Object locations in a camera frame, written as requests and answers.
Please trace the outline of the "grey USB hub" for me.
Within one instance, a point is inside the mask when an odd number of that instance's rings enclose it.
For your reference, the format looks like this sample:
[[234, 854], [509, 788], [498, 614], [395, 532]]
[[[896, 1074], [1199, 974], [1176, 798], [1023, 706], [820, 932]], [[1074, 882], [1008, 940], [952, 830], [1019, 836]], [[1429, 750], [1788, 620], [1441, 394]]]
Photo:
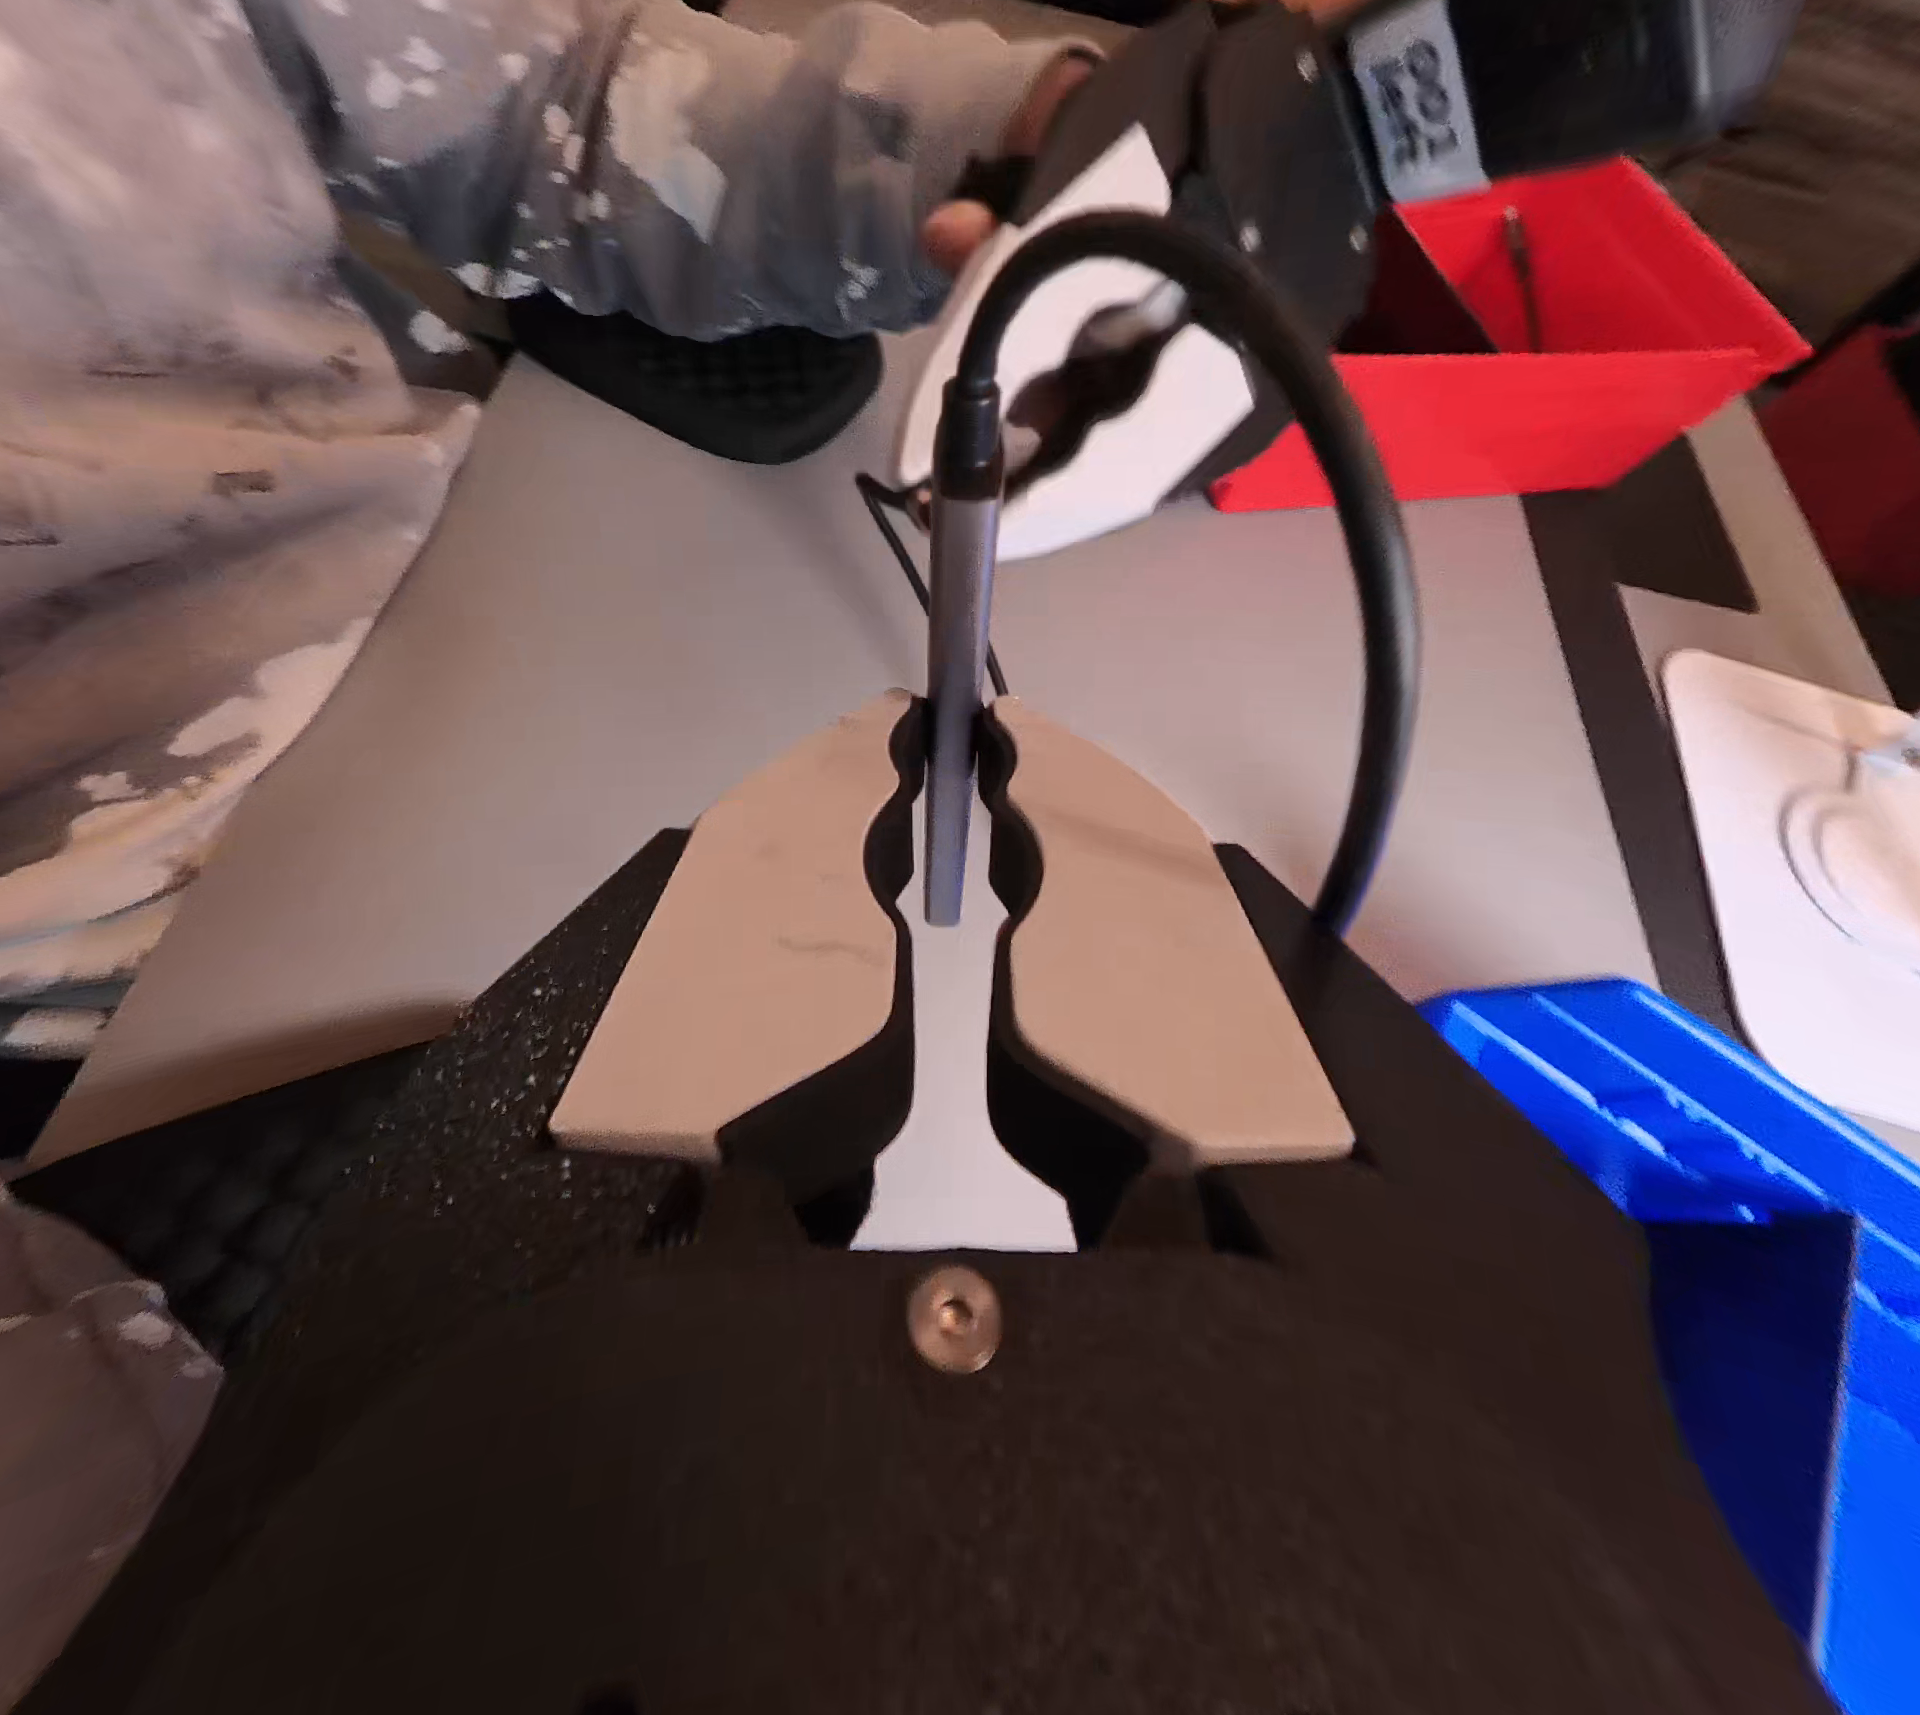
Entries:
[[961, 918], [976, 736], [989, 684], [1000, 500], [929, 498], [924, 696], [924, 920]]

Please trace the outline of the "dark red box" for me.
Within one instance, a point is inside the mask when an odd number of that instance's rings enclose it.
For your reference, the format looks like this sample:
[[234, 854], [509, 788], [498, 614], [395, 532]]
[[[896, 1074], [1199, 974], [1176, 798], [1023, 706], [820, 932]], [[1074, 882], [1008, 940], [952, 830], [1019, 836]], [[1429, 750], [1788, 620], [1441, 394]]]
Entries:
[[1917, 596], [1917, 330], [1863, 326], [1760, 412], [1840, 584]]

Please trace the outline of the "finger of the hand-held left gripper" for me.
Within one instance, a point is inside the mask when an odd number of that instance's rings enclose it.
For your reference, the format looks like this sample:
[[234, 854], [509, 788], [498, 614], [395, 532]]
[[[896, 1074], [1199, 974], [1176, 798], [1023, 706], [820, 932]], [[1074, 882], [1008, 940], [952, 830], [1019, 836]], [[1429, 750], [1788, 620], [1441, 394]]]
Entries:
[[[1043, 200], [1032, 220], [998, 230], [966, 266], [931, 322], [922, 372], [908, 392], [894, 442], [894, 482], [931, 476], [944, 390], [956, 372], [973, 312], [1011, 254], [1063, 220], [1107, 210], [1163, 216], [1170, 204], [1170, 180], [1148, 132], [1122, 130], [1116, 142], [1070, 176], [1061, 192]], [[1138, 306], [1159, 282], [1135, 264], [1101, 258], [1076, 262], [1040, 284], [1000, 342], [995, 386], [1002, 424], [1015, 424], [1022, 394], [1071, 358], [1093, 316]]]
[[1214, 338], [1173, 338], [1140, 400], [1090, 426], [1076, 452], [1009, 484], [998, 562], [1035, 560], [1150, 518], [1186, 492], [1246, 424], [1254, 388], [1239, 356]]

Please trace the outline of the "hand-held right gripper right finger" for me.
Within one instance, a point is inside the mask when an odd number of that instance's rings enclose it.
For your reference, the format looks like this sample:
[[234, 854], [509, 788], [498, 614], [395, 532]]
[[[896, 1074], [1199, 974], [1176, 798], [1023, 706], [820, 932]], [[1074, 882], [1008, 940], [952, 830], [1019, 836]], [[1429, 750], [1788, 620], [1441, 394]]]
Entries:
[[1339, 1160], [1355, 1134], [1201, 824], [1023, 702], [989, 710], [1011, 1050], [1159, 1168]]

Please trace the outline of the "blue plastic bin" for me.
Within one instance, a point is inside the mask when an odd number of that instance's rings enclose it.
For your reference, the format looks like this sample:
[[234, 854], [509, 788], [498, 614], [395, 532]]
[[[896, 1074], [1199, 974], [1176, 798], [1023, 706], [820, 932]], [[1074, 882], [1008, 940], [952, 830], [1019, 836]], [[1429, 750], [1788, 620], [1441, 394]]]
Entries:
[[1641, 1230], [1682, 1438], [1829, 1698], [1913, 1714], [1915, 1164], [1635, 982], [1419, 1014]]

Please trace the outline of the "red plastic bin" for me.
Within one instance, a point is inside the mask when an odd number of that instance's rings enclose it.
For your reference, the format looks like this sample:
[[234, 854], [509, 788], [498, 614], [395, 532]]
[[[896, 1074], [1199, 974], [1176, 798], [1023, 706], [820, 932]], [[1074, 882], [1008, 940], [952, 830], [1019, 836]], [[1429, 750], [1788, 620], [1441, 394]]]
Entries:
[[1812, 348], [1635, 162], [1393, 208], [1333, 368], [1404, 502], [1607, 488]]

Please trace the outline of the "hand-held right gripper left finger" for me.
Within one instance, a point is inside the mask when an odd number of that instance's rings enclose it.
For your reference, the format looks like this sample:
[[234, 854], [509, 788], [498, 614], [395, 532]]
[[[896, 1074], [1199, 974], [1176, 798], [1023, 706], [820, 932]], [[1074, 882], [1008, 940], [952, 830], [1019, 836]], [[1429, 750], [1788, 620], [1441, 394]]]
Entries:
[[557, 1146], [864, 1168], [899, 1134], [918, 714], [885, 690], [695, 820], [548, 1118]]

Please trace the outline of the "person's left forearm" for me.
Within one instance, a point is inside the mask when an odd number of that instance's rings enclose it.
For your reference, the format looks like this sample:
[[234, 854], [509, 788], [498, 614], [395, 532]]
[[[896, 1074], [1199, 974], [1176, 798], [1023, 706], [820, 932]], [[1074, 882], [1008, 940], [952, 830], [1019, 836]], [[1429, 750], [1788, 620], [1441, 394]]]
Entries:
[[328, 176], [468, 294], [718, 340], [911, 330], [924, 224], [1067, 43], [873, 3], [797, 37], [682, 0], [306, 0]]

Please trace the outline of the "person's left hand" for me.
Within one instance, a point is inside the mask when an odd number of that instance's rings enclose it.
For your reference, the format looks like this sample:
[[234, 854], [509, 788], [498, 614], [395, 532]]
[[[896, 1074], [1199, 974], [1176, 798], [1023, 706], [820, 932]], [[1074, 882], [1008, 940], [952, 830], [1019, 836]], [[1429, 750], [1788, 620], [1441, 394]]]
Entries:
[[922, 232], [924, 258], [949, 278], [994, 238], [1005, 180], [1013, 164], [1037, 160], [1061, 111], [1093, 75], [1097, 59], [1082, 51], [1063, 51], [1032, 81], [978, 174], [967, 170], [956, 194], [934, 210]]

